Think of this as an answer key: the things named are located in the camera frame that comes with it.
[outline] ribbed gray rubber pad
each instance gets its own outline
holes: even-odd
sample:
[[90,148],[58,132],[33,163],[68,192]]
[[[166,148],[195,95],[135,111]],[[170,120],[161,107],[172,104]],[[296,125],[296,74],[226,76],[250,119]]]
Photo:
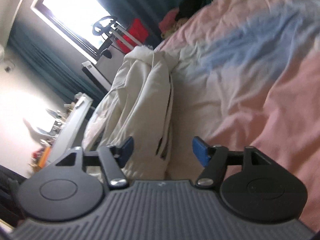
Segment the ribbed gray rubber pad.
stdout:
[[12,233],[19,240],[307,240],[313,233],[298,220],[259,225],[242,220],[218,195],[187,180],[137,181],[112,191],[91,214],[66,223],[27,220]]

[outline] window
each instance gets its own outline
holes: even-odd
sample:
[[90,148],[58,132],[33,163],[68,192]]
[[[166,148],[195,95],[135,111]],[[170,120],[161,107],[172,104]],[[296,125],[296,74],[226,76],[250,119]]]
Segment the window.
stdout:
[[110,15],[97,0],[38,0],[36,9],[95,60],[112,43],[105,34],[92,34],[93,24]]

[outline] red bag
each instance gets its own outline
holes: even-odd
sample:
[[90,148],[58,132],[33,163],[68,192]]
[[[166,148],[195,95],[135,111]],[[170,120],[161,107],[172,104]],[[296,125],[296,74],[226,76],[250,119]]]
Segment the red bag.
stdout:
[[[146,28],[142,25],[140,19],[135,18],[133,20],[133,23],[131,25],[131,27],[129,28],[129,30],[127,30],[128,33],[130,33],[133,37],[135,37],[138,41],[140,41],[141,43],[144,43],[146,38],[149,36],[148,31],[146,30]],[[131,44],[132,46],[136,46],[137,44],[131,40],[127,35],[123,35],[122,36],[129,44]],[[118,44],[118,46],[120,47],[120,49],[122,50],[123,53],[127,54],[129,53],[131,50],[124,45],[120,40],[116,40],[116,43]]]

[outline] pink bedsheet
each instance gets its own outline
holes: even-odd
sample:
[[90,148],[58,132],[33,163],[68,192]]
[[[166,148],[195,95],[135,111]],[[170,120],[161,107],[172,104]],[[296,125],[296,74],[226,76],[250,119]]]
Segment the pink bedsheet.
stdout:
[[289,1],[215,0],[159,45],[160,50],[175,49],[181,60],[172,74],[173,145],[167,173],[172,179],[200,174],[202,167],[191,150],[193,136],[230,150],[253,145],[303,181],[308,202],[301,220],[318,231],[320,40],[315,37],[303,55],[292,55],[274,80],[265,78],[264,68],[251,69],[250,64],[232,71],[217,66],[201,74],[213,42],[261,11]]

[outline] bright window light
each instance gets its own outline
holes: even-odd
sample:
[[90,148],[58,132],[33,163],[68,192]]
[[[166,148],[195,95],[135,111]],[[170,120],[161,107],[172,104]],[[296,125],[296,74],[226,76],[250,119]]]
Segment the bright window light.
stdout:
[[43,4],[67,28],[99,49],[104,43],[102,36],[92,34],[93,24],[110,14],[97,0],[44,0]]

